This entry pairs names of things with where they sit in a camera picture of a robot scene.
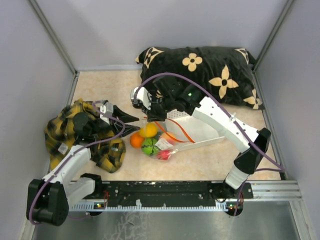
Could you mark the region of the green striped toy melon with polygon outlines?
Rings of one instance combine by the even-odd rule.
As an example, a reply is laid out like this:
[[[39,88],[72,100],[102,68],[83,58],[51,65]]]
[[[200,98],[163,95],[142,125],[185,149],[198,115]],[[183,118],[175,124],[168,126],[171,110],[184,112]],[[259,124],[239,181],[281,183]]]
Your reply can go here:
[[[156,146],[157,142],[158,140],[154,137],[146,138],[141,145],[142,152],[147,156],[156,155],[160,152],[160,149]]]

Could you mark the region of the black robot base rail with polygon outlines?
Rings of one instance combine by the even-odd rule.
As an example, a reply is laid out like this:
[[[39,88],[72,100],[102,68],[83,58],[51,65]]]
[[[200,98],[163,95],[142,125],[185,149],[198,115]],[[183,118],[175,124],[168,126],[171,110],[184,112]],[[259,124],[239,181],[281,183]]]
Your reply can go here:
[[[250,183],[233,189],[224,181],[103,181],[85,200],[108,207],[214,207],[216,201],[252,199]]]

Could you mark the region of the orange peach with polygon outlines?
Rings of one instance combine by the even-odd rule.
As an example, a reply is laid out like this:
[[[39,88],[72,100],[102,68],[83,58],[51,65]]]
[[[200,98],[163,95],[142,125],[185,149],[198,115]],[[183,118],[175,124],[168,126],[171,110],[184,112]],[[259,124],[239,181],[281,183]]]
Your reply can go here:
[[[175,141],[176,139],[176,136],[174,133],[172,132],[163,132],[161,135],[160,135],[160,138],[163,138],[165,139],[168,143],[170,143],[171,145],[175,145],[177,142]]]

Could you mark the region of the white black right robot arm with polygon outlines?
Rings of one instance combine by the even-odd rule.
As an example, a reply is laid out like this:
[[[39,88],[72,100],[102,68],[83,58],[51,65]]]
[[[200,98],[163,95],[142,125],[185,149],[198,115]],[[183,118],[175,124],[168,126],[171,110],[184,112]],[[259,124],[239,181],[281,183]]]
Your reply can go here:
[[[178,110],[207,124],[231,141],[239,154],[224,179],[223,192],[235,198],[241,186],[258,169],[266,154],[271,138],[267,128],[260,130],[240,121],[230,114],[204,87],[191,79],[171,72],[151,76],[163,96],[152,101],[151,94],[142,83],[131,92],[133,105],[140,105],[150,122],[164,121],[168,112]]]

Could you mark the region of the red apple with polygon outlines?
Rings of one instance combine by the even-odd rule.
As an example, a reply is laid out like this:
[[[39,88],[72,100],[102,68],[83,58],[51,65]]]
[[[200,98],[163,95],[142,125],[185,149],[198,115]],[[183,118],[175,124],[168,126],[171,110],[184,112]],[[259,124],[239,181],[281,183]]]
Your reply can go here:
[[[156,158],[161,161],[167,161],[176,152],[171,149],[165,149],[156,154]]]

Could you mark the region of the orange tangerine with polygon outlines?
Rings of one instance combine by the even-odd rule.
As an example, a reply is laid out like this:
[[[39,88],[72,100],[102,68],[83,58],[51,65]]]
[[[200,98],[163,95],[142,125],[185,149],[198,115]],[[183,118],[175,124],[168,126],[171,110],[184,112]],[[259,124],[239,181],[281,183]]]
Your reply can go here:
[[[135,149],[139,149],[142,147],[144,140],[145,138],[137,131],[130,136],[130,145]]]

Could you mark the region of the yellow lemon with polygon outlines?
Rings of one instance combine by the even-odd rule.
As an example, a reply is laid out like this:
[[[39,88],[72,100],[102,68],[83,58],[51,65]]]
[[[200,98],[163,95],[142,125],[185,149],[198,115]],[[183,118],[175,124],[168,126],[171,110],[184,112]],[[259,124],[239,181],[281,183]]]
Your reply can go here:
[[[153,138],[158,133],[157,125],[153,122],[147,123],[138,131],[139,135],[143,138]]]

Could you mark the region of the clear zip bag orange zipper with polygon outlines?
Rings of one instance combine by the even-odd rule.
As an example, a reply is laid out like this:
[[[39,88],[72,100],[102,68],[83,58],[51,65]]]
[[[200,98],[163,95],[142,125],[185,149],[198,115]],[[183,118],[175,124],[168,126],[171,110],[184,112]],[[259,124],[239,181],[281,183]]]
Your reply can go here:
[[[155,144],[159,149],[160,151],[163,151],[163,150],[173,150],[176,152],[178,152],[178,150],[174,149],[174,147],[176,146],[175,145],[172,145],[170,144],[169,142],[167,142],[164,138],[160,138],[161,134],[162,133],[167,133],[168,131],[166,131],[160,124],[160,122],[164,122],[164,121],[153,121],[153,122],[148,122],[147,121],[147,117],[144,116],[141,120],[141,127],[140,128],[143,128],[147,123],[155,123],[157,128],[158,128],[158,132],[156,134],[156,136],[154,136],[153,138],[156,138],[157,139],[157,143]],[[178,139],[175,139],[176,143],[183,143],[184,141],[181,141],[181,140],[178,140]],[[153,158],[153,159],[157,159],[156,158],[156,155],[153,155],[153,156],[148,156],[150,158]]]

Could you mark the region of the white perforated plastic basket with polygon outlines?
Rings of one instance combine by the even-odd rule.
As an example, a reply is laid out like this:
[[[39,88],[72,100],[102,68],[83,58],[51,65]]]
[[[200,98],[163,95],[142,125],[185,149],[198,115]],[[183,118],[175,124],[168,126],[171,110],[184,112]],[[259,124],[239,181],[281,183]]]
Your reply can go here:
[[[160,122],[160,125],[167,132],[173,133],[177,140],[183,141],[176,143],[174,149],[177,151],[210,146],[225,140],[208,124],[177,110],[167,113],[167,119]]]

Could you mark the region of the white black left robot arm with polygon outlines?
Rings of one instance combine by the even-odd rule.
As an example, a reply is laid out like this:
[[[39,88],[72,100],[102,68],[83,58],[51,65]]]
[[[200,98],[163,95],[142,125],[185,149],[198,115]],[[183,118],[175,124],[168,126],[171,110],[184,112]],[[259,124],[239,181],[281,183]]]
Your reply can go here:
[[[99,175],[75,175],[93,161],[108,173],[120,169],[126,146],[123,137],[136,132],[138,118],[104,101],[76,102],[65,107],[45,128],[50,172],[28,186],[26,218],[34,225],[60,226],[70,207],[85,197],[95,199],[104,192]]]

